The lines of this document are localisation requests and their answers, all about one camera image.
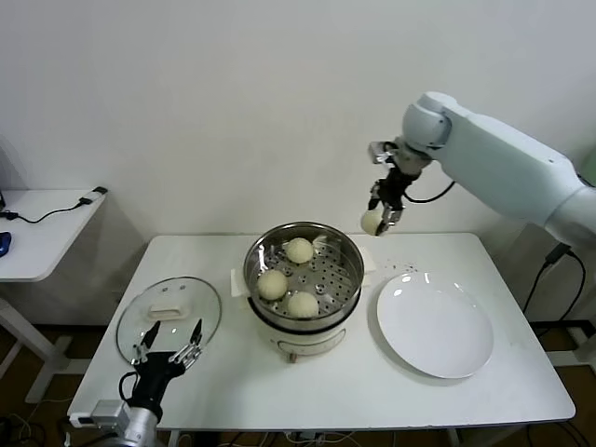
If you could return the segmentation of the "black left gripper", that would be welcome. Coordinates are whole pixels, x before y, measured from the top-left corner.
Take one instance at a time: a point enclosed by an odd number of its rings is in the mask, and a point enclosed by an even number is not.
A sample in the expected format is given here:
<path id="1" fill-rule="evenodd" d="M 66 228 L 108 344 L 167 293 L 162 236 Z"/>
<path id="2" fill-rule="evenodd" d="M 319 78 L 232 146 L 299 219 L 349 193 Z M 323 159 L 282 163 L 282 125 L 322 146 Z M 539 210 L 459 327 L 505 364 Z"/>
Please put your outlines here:
<path id="1" fill-rule="evenodd" d="M 161 322 L 158 320 L 145 332 L 141 341 L 133 346 L 131 365 L 139 375 L 129 399 L 130 407 L 158 408 L 169 382 L 184 374 L 202 353 L 202 323 L 200 319 L 193 329 L 189 342 L 174 352 L 150 352 Z"/>

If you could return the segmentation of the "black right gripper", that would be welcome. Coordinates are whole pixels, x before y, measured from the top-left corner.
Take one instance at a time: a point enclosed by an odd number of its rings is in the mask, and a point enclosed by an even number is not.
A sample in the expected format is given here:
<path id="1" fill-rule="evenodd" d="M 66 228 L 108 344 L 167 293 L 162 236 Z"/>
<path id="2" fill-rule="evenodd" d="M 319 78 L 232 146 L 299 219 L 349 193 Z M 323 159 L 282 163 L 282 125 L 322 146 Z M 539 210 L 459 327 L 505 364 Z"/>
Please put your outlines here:
<path id="1" fill-rule="evenodd" d="M 399 168 L 392 168 L 384 179 L 380 179 L 371 188 L 368 210 L 375 210 L 380 201 L 384 204 L 381 221 L 378 224 L 379 236 L 400 221 L 403 213 L 402 197 L 416 180 L 416 175 L 403 173 Z"/>

